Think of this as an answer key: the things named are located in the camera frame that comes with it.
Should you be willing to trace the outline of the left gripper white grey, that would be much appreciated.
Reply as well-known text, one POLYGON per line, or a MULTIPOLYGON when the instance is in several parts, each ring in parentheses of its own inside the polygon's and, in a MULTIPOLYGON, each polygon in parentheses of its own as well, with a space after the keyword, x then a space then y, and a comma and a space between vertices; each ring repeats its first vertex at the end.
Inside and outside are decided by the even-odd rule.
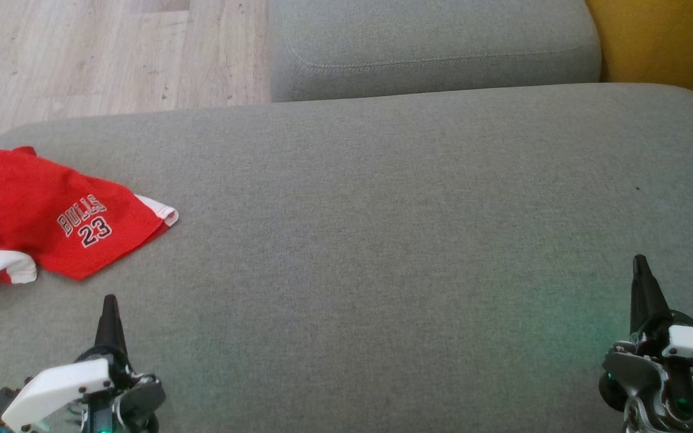
POLYGON ((166 394, 156 375, 141 375, 129 362, 118 299, 103 299, 94 348, 85 360, 51 367, 7 396, 0 432, 48 432, 46 419, 61 409, 80 432, 159 432, 157 410, 166 394))

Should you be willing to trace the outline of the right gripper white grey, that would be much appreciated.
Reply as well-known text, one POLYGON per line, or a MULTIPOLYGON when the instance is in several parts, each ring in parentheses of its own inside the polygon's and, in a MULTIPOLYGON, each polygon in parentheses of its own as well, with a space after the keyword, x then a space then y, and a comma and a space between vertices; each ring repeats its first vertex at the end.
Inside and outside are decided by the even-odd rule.
POLYGON ((693 432, 693 318, 670 312, 645 255, 632 272, 630 334, 605 354, 600 397, 624 432, 693 432))

